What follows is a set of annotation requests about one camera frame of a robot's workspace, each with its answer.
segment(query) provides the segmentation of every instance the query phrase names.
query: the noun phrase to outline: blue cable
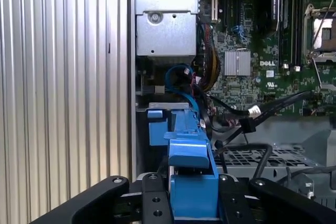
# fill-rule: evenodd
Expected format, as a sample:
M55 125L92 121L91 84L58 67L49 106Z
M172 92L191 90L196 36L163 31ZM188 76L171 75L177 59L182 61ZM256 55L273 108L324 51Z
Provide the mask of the blue cable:
M169 89L171 92L175 93L175 94L179 94L179 95L182 95L184 98L188 99L192 105L192 107L196 110L197 112L197 115L199 115L199 108L198 108L198 105L197 105L197 102L195 101L195 99L189 95L189 94L186 94L178 89L175 89L173 88L172 84L170 83L170 75L171 75L171 72L175 69L178 69L178 68L187 68L190 72L189 74L193 74L194 73L194 70L188 66L187 64L181 64L181 65L176 65L176 66L173 66L172 68L170 68L166 75L165 75L165 85L167 87L167 89Z
M241 42L246 43L246 38L244 36L244 27L242 25L232 27L231 31L238 35Z

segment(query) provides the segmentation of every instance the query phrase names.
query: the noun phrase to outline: corrugated metal side panel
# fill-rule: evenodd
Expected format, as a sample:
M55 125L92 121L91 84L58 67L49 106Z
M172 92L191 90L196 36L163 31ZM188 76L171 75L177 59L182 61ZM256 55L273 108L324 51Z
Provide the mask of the corrugated metal side panel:
M0 0L0 224L129 176L127 1Z

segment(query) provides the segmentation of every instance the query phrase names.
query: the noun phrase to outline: cable connector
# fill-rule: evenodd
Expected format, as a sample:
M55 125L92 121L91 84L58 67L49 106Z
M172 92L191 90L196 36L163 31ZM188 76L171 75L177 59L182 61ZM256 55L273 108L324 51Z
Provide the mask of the cable connector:
M254 105L252 108L248 109L248 112L250 113L250 118L256 118L261 115L261 110L257 105Z
M190 69L189 69L189 68L185 68L185 69L184 69L184 73L185 73L186 75L189 75L189 74L190 74Z

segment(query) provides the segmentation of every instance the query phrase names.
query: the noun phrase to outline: dell logo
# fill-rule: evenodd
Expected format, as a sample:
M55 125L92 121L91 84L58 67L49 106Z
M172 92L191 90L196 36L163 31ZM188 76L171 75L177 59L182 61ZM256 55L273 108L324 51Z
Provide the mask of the dell logo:
M270 66L270 67L275 67L274 61L260 61L260 66Z

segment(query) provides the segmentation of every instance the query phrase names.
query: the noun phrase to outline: metal screw hole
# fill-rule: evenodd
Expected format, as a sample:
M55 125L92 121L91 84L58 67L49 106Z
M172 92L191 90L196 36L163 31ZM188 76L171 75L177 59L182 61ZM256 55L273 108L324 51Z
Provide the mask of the metal screw hole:
M157 179L157 176L155 174L152 174L151 176L149 176L149 179Z
M153 214L154 216L160 217L162 215L162 211L157 210Z
M158 202L161 201L161 199L160 199L160 198L157 198L157 197L153 198L152 200L153 200L153 202L155 202L155 203L158 203Z
M122 181L123 181L122 178L115 178L115 179L113 180L114 183L120 183L120 182L122 182Z

